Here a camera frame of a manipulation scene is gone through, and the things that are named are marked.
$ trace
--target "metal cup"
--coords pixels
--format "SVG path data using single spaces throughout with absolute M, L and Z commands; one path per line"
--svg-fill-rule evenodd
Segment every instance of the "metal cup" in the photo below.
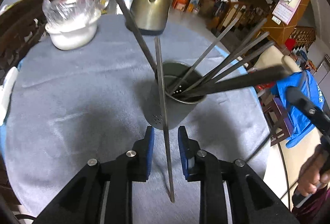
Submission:
M 188 69 L 189 65 L 177 62 L 177 61 L 165 61 L 163 62 L 164 70 L 164 81 L 165 88 L 173 85 L 179 78 L 182 78 Z M 188 86 L 192 85 L 194 82 L 202 77 L 200 73 L 194 70 L 189 76 L 182 82 L 179 88 L 176 90 L 177 93 L 185 90 Z M 180 100 L 172 97 L 166 91 L 166 111 L 167 111 L 167 121 L 168 128 L 176 128 L 180 122 L 187 117 L 187 115 L 195 108 L 195 106 L 205 99 L 205 95 L 200 97 L 192 97 L 185 100 Z M 151 86 L 151 90 L 146 99 L 145 105 L 142 107 L 144 116 L 148 123 L 156 129 L 163 130 L 163 120 L 160 110 L 159 103 L 159 91 L 157 82 Z

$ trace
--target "tablecloth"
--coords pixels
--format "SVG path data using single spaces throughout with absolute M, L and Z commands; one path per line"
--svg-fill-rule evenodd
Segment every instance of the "tablecloth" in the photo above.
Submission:
M 153 37 L 145 37 L 155 57 Z M 210 42 L 167 23 L 160 36 L 163 60 L 192 65 Z M 213 49 L 197 67 L 205 74 L 223 59 Z M 239 75 L 238 71 L 228 77 Z M 72 51 L 50 39 L 27 54 L 12 93 L 4 160 L 11 186 L 22 204 L 38 215 L 91 158 L 115 159 L 144 136 L 149 125 L 141 107 L 154 74 L 122 15 L 103 15 L 94 39 Z M 268 126 L 249 89 L 212 94 L 183 120 L 188 135 L 217 158 L 245 159 L 267 136 Z M 174 191 L 166 188 L 163 133 L 155 130 L 151 175 L 133 182 L 134 223 L 198 223 L 199 183 L 185 181 L 177 129 L 170 131 Z M 250 162 L 262 177 L 269 144 Z

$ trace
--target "plastic bag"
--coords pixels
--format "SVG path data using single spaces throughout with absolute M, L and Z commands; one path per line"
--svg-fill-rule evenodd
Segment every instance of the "plastic bag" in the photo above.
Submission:
M 51 29 L 70 32 L 88 25 L 95 14 L 95 0 L 44 0 L 42 11 Z

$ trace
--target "screw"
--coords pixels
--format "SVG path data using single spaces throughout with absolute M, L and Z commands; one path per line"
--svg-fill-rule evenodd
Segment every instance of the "screw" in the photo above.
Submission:
M 96 159 L 90 159 L 90 160 L 88 160 L 87 164 L 88 164 L 89 166 L 94 166 L 94 165 L 97 164 L 97 160 L 96 160 Z
M 239 167 L 242 167 L 242 166 L 245 165 L 245 162 L 244 162 L 243 160 L 241 160 L 241 159 L 237 159 L 237 160 L 235 161 L 235 164 L 236 164 L 237 166 L 239 166 Z
M 126 152 L 127 157 L 134 157 L 135 155 L 136 155 L 136 151 L 129 150 L 128 152 Z
M 206 154 L 207 154 L 207 152 L 204 151 L 204 150 L 202 150 L 202 149 L 200 149 L 199 151 L 197 151 L 197 155 L 198 155 L 199 157 L 205 157 Z

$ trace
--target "maroon clothing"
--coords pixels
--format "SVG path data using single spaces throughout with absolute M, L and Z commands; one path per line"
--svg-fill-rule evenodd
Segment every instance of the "maroon clothing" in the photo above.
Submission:
M 300 208 L 294 207 L 292 213 L 299 220 L 300 224 L 309 224 L 320 210 L 322 204 L 330 196 L 330 189 L 327 187 L 319 189 Z

